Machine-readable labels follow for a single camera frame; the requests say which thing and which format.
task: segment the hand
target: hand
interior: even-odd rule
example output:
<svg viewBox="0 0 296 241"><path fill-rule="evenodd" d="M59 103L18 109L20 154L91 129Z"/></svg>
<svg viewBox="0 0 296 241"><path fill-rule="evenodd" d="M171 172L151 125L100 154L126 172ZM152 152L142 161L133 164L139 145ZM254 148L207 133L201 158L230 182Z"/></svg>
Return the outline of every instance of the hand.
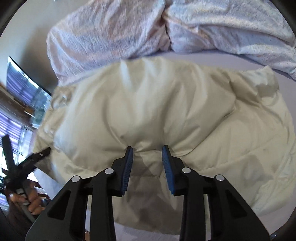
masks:
<svg viewBox="0 0 296 241"><path fill-rule="evenodd" d="M28 206L28 210L32 213L32 215L39 215L45 208L40 205L41 199L38 197L38 193L33 182L30 183L30 187L32 188L32 191L29 194L28 199L31 204ZM26 199L23 196L16 193L11 193L9 198L14 204L26 202Z"/></svg>

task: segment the flat screen monitor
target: flat screen monitor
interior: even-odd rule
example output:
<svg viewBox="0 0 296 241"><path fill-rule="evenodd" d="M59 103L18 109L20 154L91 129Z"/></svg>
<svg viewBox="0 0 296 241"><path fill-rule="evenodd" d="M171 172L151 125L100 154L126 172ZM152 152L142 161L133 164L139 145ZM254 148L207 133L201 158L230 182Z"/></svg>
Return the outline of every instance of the flat screen monitor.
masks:
<svg viewBox="0 0 296 241"><path fill-rule="evenodd" d="M16 99L33 109L40 109L46 106L50 93L37 85L11 58L7 63L6 89Z"/></svg>

